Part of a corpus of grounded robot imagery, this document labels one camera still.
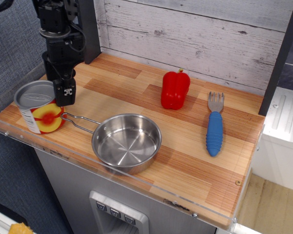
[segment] fork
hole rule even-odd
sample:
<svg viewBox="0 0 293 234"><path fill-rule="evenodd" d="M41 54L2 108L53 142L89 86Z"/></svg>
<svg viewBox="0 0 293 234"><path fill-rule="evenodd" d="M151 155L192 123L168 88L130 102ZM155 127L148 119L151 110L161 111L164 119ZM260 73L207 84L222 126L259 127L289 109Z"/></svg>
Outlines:
<svg viewBox="0 0 293 234"><path fill-rule="evenodd" d="M223 143L223 119L220 112L224 107L224 93L220 96L219 93L210 92L208 104L211 114L206 134L206 147L209 155L214 157L219 153Z"/></svg>

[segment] blue fabric wall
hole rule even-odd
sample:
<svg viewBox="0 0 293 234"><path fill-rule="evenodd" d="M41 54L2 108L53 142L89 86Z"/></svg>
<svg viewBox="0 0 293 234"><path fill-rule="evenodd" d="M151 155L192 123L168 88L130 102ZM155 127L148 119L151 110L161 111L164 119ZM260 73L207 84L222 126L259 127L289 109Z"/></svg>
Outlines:
<svg viewBox="0 0 293 234"><path fill-rule="evenodd" d="M0 110L19 87L44 74L39 24L31 0L15 0L0 13ZM38 234L69 233L34 150L1 134L0 203Z"/></svg>

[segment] blue fork handle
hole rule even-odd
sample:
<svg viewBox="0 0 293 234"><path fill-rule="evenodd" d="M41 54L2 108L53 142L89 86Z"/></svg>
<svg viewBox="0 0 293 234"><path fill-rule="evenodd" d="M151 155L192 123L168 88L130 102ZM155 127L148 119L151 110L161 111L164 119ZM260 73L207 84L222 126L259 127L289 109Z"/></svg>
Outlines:
<svg viewBox="0 0 293 234"><path fill-rule="evenodd" d="M210 156L214 157L220 151L223 143L223 118L217 111L209 115L209 125L206 134L206 147Z"/></svg>

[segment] floor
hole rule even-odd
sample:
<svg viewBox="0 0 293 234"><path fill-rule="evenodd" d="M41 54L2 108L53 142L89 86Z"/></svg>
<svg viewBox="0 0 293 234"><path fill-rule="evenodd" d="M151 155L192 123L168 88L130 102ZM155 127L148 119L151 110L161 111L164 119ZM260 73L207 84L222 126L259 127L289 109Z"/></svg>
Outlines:
<svg viewBox="0 0 293 234"><path fill-rule="evenodd" d="M238 223L261 234L293 234L293 190L252 174Z"/></svg>

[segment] screw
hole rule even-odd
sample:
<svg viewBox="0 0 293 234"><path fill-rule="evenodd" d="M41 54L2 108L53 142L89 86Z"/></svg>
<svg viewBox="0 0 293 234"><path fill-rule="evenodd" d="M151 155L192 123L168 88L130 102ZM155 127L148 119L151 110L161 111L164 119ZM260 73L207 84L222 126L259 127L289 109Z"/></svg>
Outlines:
<svg viewBox="0 0 293 234"><path fill-rule="evenodd" d="M242 182L241 182L240 180L237 180L237 181L235 182L235 184L236 184L237 186L241 186Z"/></svg>

